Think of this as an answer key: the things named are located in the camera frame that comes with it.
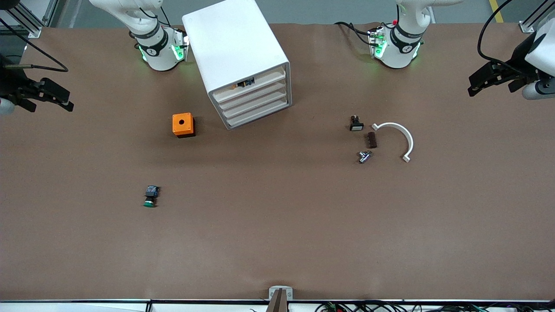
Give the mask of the green push button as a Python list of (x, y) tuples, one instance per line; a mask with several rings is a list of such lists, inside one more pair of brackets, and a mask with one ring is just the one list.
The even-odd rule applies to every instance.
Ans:
[(156, 185), (149, 185), (145, 190), (144, 207), (155, 208), (160, 193), (160, 187)]

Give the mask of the orange box with hole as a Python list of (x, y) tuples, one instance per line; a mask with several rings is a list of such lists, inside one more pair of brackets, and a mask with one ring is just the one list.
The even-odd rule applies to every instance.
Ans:
[(185, 112), (172, 115), (172, 132), (177, 138), (196, 136), (196, 120), (192, 113)]

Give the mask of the aluminium frame profile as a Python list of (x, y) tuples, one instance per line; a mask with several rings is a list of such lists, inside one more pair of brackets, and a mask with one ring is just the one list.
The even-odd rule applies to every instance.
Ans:
[(0, 18), (18, 33), (39, 38), (51, 26), (60, 0), (0, 0)]
[(519, 21), (522, 33), (533, 33), (555, 17), (555, 0), (542, 0), (526, 19)]

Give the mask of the white curved bracket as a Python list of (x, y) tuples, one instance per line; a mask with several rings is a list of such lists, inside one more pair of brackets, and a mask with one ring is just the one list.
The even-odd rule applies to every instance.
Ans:
[(372, 124), (372, 129), (374, 131), (378, 131), (382, 128), (393, 128), (395, 130), (398, 130), (399, 132), (401, 132), (404, 137), (406, 138), (407, 142), (408, 142), (408, 150), (404, 153), (404, 155), (402, 156), (402, 159), (408, 163), (411, 161), (411, 153), (414, 150), (414, 146), (415, 146), (415, 141), (414, 138), (412, 136), (412, 134), (410, 133), (410, 131), (408, 130), (408, 128), (406, 128), (405, 126), (398, 124), (398, 123), (394, 123), (394, 122), (386, 122), (386, 123), (381, 123), (381, 124), (376, 124), (373, 123)]

